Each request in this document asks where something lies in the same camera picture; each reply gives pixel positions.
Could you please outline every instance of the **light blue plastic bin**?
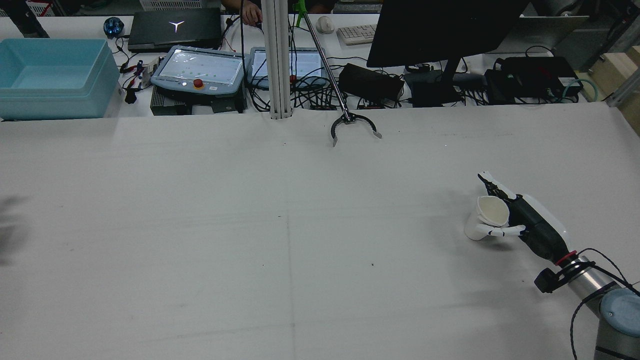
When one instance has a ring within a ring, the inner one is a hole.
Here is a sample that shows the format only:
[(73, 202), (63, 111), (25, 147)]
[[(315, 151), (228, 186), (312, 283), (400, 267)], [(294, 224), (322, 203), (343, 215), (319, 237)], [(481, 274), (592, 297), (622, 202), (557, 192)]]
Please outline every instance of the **light blue plastic bin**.
[(0, 42), (0, 117), (102, 117), (120, 73), (104, 39), (17, 38)]

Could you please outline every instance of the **keyboard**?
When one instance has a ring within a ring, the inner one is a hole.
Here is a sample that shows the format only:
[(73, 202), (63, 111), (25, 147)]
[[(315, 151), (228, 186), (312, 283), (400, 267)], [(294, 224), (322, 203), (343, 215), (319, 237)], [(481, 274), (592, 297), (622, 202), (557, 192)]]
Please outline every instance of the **keyboard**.
[(345, 45), (366, 44), (373, 41), (377, 24), (338, 28), (338, 38)]

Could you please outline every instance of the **black monitor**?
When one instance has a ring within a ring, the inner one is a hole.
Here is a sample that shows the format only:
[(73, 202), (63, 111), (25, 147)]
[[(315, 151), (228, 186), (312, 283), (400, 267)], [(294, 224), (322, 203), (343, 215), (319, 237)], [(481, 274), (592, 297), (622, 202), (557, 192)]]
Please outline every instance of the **black monitor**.
[(389, 0), (380, 11), (368, 67), (447, 60), (430, 92), (457, 101), (453, 75), (464, 56), (498, 48), (529, 0)]

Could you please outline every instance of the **red ring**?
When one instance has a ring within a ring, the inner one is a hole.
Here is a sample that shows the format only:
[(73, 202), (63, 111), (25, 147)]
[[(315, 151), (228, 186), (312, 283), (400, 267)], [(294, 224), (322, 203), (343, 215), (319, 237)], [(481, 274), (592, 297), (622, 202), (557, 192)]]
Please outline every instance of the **red ring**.
[(557, 263), (555, 263), (555, 266), (560, 266), (559, 264), (562, 263), (564, 260), (567, 260), (567, 258), (571, 257), (575, 255), (575, 250), (571, 251), (569, 254), (563, 256), (560, 260), (557, 261)]

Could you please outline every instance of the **green clip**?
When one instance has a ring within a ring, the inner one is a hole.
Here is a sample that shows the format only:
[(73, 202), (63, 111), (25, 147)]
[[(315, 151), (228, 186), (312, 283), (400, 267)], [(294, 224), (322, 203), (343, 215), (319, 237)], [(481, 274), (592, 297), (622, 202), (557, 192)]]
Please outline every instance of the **green clip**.
[(298, 21), (296, 21), (296, 26), (300, 27), (300, 20), (307, 13), (307, 6), (305, 5), (305, 0), (299, 0), (297, 4), (293, 4), (293, 10), (298, 12)]

